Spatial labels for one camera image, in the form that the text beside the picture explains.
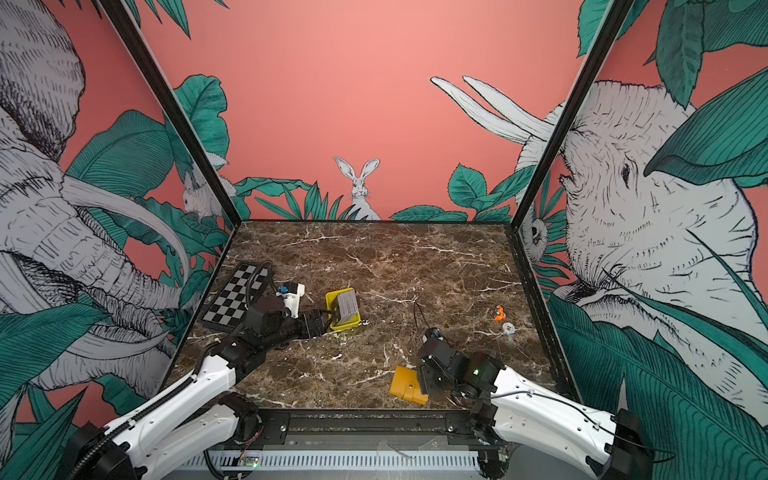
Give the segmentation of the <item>yellow leather card holder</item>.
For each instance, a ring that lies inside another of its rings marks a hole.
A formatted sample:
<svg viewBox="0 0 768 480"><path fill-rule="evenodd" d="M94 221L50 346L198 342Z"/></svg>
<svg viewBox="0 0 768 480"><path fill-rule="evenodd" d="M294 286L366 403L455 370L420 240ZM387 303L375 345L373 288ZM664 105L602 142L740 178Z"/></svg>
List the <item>yellow leather card holder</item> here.
<svg viewBox="0 0 768 480"><path fill-rule="evenodd" d="M397 366L390 384L389 393L402 400L426 405L429 397L421 391L417 371Z"/></svg>

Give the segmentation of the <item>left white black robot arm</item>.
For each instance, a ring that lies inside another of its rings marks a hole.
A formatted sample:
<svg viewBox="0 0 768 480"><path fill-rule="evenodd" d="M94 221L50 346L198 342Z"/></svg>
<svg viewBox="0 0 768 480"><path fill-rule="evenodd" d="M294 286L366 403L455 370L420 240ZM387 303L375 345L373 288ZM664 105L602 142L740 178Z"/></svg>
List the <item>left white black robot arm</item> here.
<svg viewBox="0 0 768 480"><path fill-rule="evenodd" d="M324 335L333 312L251 305L230 335L209 346L194 368L142 406L103 427L88 423L68 440L58 479L161 479L195 455L236 435L261 432L257 407L234 386L267 353L294 339Z"/></svg>

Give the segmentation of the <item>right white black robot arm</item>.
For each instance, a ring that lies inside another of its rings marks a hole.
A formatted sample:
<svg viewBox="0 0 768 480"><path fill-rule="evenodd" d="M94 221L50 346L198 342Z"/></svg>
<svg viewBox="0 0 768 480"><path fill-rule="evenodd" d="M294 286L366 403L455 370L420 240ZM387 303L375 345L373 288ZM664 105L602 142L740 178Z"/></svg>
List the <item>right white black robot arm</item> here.
<svg viewBox="0 0 768 480"><path fill-rule="evenodd" d="M624 399L609 412L570 400L482 352L464 354L436 328L426 330L417 378L428 396L466 401L475 436L501 446L522 444L592 479L649 479L655 451L642 420Z"/></svg>

